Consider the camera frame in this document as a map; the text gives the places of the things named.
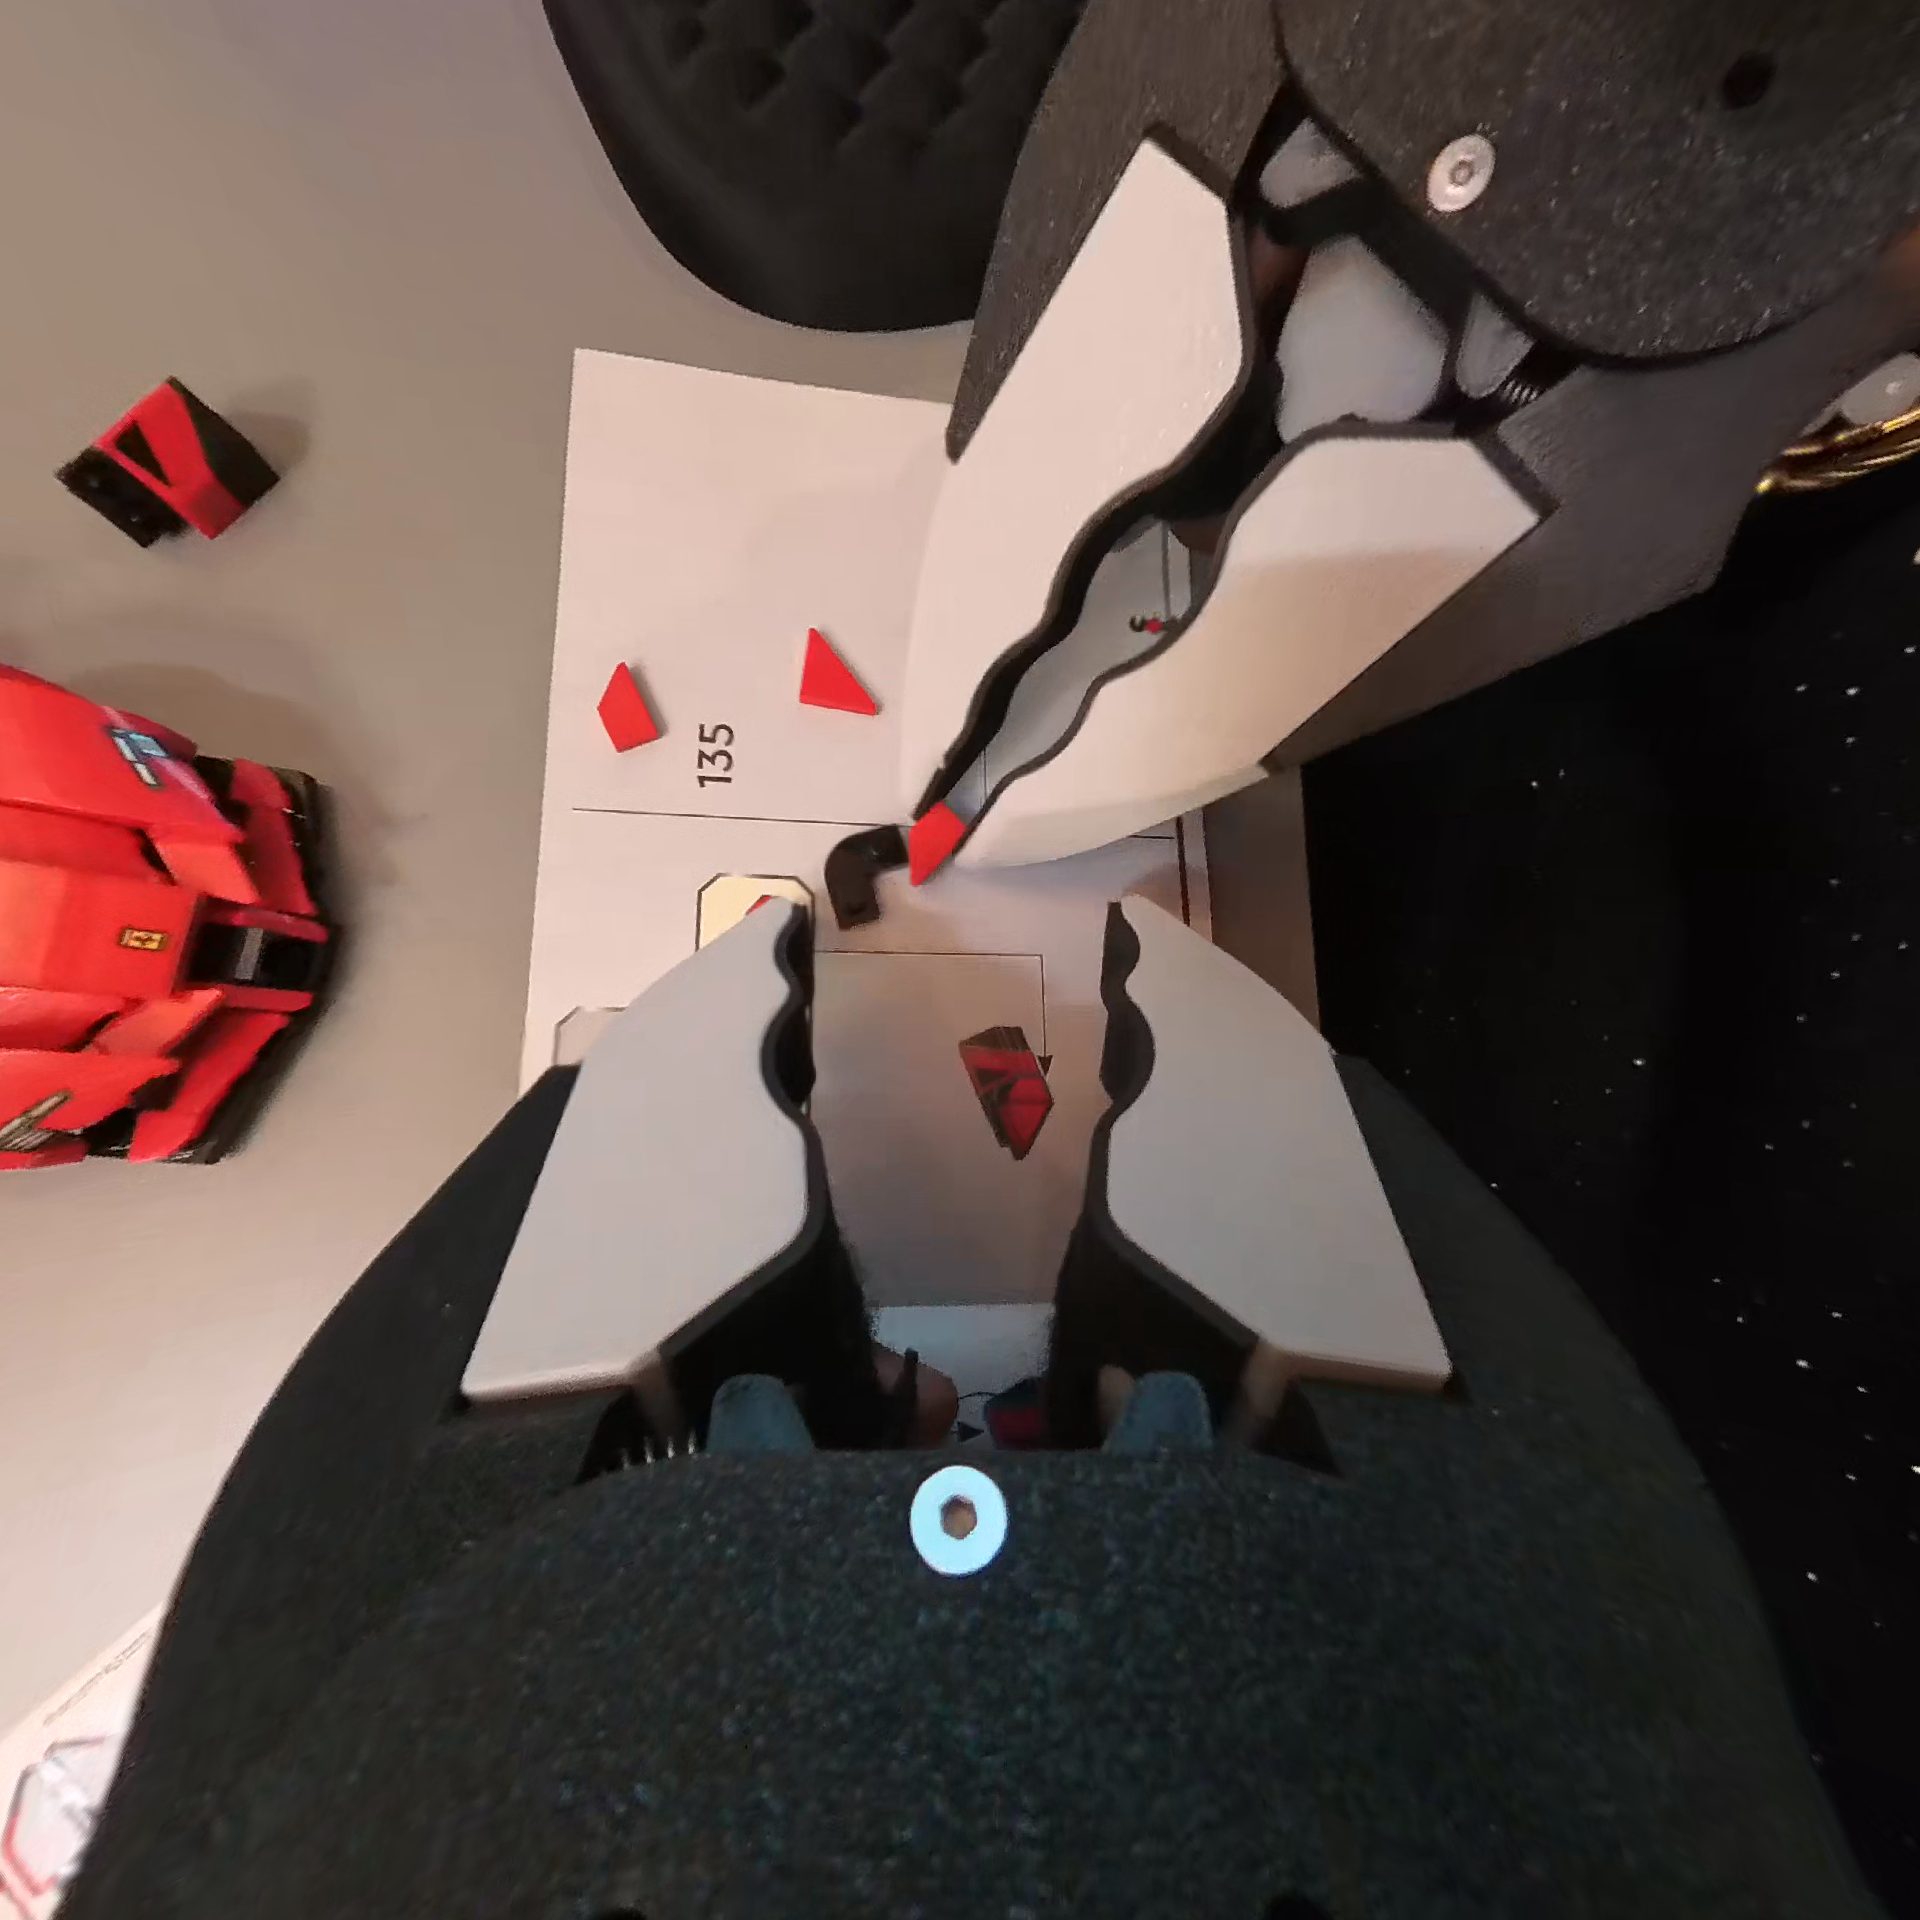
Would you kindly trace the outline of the lego instruction booklet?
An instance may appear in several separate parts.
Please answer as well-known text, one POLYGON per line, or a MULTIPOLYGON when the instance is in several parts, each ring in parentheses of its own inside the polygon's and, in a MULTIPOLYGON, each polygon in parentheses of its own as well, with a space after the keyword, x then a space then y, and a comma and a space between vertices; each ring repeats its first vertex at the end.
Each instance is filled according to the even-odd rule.
POLYGON ((915 891, 882 876, 842 932, 824 855, 894 825, 906 624, 946 470, 929 402, 581 350, 523 1078, 578 1067, 610 1019, 752 905, 811 921, 811 1092, 863 1307, 932 1357, 1036 1315, 1104 1112, 1110 903, 1213 932, 1201 814, 1052 864, 915 891), (799 705, 823 628, 882 705, 799 705), (614 753, 597 699, 630 658, 662 739, 614 753))

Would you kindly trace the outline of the black red lego block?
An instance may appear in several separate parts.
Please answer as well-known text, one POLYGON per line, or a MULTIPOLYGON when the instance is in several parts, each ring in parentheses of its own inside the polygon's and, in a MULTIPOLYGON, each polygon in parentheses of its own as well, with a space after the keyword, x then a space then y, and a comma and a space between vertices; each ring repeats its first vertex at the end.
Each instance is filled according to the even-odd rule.
POLYGON ((56 482, 150 548, 183 536, 219 537, 281 473, 234 421, 168 374, 65 461, 56 482))

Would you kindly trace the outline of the black mesh chair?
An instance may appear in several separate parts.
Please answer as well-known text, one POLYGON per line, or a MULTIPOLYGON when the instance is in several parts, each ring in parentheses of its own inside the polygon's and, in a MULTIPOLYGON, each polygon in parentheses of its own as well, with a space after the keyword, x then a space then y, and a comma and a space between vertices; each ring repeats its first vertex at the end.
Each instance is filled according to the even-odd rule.
POLYGON ((970 323, 1083 2, 545 2, 637 216, 776 323, 970 323))

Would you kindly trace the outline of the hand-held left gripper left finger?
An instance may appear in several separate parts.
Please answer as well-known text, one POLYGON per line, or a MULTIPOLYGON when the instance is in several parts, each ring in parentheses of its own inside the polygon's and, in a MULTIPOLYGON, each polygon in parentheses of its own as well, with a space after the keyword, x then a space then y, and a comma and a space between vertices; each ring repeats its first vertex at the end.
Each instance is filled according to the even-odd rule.
POLYGON ((873 1393, 811 1092, 811 921, 752 905, 589 1045, 460 1382, 470 1403, 630 1393, 708 1426, 767 1373, 873 1393))

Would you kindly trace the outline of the red lego car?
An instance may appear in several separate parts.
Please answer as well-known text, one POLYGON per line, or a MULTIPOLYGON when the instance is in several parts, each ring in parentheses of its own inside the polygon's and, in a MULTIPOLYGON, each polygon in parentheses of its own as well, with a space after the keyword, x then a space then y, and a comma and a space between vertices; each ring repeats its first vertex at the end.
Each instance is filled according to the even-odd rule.
POLYGON ((2 1167, 211 1165, 340 947, 305 772, 2 666, 2 1167))

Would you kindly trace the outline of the white sticker sheet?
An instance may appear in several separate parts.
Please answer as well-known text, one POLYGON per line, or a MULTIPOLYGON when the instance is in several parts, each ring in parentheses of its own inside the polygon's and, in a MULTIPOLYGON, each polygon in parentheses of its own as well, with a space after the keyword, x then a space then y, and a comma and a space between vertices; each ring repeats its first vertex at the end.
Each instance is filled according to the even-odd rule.
POLYGON ((2 1734, 2 1918, 55 1918, 117 1773, 166 1606, 2 1734))

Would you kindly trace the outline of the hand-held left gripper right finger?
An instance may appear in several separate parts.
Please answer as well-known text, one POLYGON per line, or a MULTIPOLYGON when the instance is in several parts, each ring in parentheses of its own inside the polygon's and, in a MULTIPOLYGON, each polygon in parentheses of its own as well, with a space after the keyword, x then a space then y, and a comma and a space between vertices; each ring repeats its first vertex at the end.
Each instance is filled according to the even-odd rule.
POLYGON ((1052 1296, 1049 1422, 1185 1373, 1222 1426, 1308 1382, 1443 1394, 1454 1361, 1317 1027, 1166 908, 1110 905, 1107 1109, 1052 1296))

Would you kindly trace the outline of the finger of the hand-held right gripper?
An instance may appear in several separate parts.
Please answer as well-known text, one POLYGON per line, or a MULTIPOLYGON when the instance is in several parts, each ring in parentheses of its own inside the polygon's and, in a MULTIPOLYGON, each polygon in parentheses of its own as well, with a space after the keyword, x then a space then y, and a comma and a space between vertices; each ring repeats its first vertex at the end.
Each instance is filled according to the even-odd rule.
POLYGON ((1057 631, 1075 567, 1238 395, 1242 251, 1223 196, 1144 140, 932 502, 901 699, 909 801, 961 766, 997 676, 1057 631))
POLYGON ((1543 518, 1472 438, 1323 431, 1235 510, 1211 583, 982 802, 958 867, 1075 856, 1229 797, 1543 518))

